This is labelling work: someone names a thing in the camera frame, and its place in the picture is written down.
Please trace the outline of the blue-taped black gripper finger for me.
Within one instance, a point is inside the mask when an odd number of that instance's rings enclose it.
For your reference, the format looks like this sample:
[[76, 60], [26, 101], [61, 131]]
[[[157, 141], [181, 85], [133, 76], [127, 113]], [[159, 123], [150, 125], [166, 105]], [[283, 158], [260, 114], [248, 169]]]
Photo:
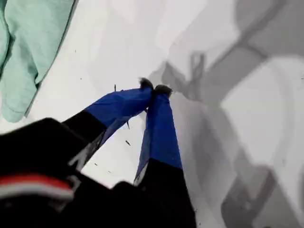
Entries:
[[146, 116], [140, 161], [134, 183], [143, 196], [145, 224], [155, 228], [194, 228], [190, 201], [174, 126], [170, 95], [158, 85]]
[[68, 165], [80, 171], [94, 153], [124, 124], [145, 111], [152, 99], [152, 83], [140, 79], [140, 87], [114, 91], [90, 104], [63, 123], [86, 142]]

